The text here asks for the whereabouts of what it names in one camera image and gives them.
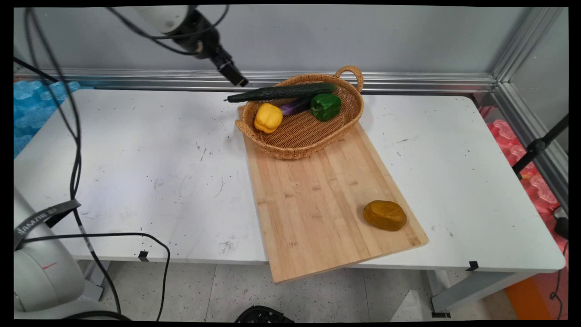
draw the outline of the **basket handle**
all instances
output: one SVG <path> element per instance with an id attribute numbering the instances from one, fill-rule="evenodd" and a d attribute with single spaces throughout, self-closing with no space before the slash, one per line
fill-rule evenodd
<path id="1" fill-rule="evenodd" d="M 352 72 L 355 75 L 355 78 L 357 78 L 357 92 L 361 93 L 361 90 L 363 90 L 363 73 L 355 66 L 345 66 L 337 70 L 335 77 L 341 78 L 341 74 L 345 71 Z"/>

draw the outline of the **gray wall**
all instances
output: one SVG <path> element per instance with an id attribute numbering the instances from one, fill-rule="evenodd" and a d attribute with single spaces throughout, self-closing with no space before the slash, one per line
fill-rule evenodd
<path id="1" fill-rule="evenodd" d="M 512 77 L 548 129 L 569 112 L 569 9 L 565 8 Z M 569 151 L 569 130 L 557 141 Z"/>
<path id="2" fill-rule="evenodd" d="M 222 5 L 199 7 L 215 21 Z M 232 5 L 218 30 L 241 70 L 487 73 L 528 8 L 387 5 Z M 131 8 L 119 11 L 150 34 Z M 214 70 L 129 31 L 103 8 L 39 8 L 65 68 Z M 14 44 L 28 59 L 23 9 Z M 42 67 L 48 66 L 43 55 Z"/>

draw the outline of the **black tape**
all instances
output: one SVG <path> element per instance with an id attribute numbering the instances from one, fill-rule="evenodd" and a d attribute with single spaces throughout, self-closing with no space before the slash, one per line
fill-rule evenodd
<path id="1" fill-rule="evenodd" d="M 474 271 L 478 269 L 478 261 L 470 261 L 468 263 L 470 264 L 470 268 L 466 269 L 466 271 Z"/>
<path id="2" fill-rule="evenodd" d="M 451 318 L 449 312 L 432 312 L 432 318 Z"/>
<path id="3" fill-rule="evenodd" d="M 66 215 L 56 215 L 56 216 L 52 216 L 49 219 L 47 219 L 44 223 L 46 223 L 46 225 L 49 228 L 53 228 L 53 226 L 55 226 L 59 221 L 61 221 Z"/>
<path id="4" fill-rule="evenodd" d="M 30 231 L 41 223 L 44 223 L 51 217 L 60 217 L 61 219 L 68 215 L 73 209 L 80 207 L 81 204 L 73 199 L 52 207 L 48 207 L 44 210 L 38 211 L 34 215 L 28 217 L 23 222 L 21 222 L 18 227 L 14 229 L 14 251 L 20 245 L 20 242 L 30 233 Z"/>
<path id="5" fill-rule="evenodd" d="M 139 256 L 137 256 L 139 258 L 139 260 L 143 261 L 143 262 L 149 262 L 149 260 L 147 260 L 147 254 L 149 252 L 147 251 L 141 251 L 139 252 Z"/>

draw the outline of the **eggplant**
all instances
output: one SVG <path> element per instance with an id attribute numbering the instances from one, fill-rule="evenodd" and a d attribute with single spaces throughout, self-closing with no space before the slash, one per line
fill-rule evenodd
<path id="1" fill-rule="evenodd" d="M 296 113 L 307 111 L 311 108 L 312 97 L 296 99 L 279 107 L 283 116 L 290 116 Z"/>

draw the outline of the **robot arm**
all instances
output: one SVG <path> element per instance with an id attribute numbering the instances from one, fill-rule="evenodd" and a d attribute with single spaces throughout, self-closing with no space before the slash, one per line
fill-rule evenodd
<path id="1" fill-rule="evenodd" d="M 210 58 L 218 71 L 232 84 L 242 87 L 247 85 L 248 80 L 234 66 L 232 56 L 220 44 L 220 33 L 211 28 L 210 22 L 196 10 L 196 7 L 196 5 L 136 6 L 134 9 L 158 31 L 176 37 L 173 38 L 174 42 L 183 49 L 196 52 L 195 58 Z M 200 34 L 179 37 L 192 33 Z"/>
<path id="2" fill-rule="evenodd" d="M 196 7 L 137 6 L 134 9 L 161 33 L 194 53 L 195 58 L 209 58 L 232 84 L 245 86 L 248 81 L 234 66 L 232 56 L 221 46 L 220 34 Z M 14 187 L 14 229 L 34 213 L 35 210 Z M 52 235 L 51 229 L 39 222 L 26 239 Z M 79 312 L 109 311 L 103 304 L 81 296 L 84 286 L 80 268 L 59 240 L 27 243 L 14 251 L 16 319 L 59 319 Z"/>

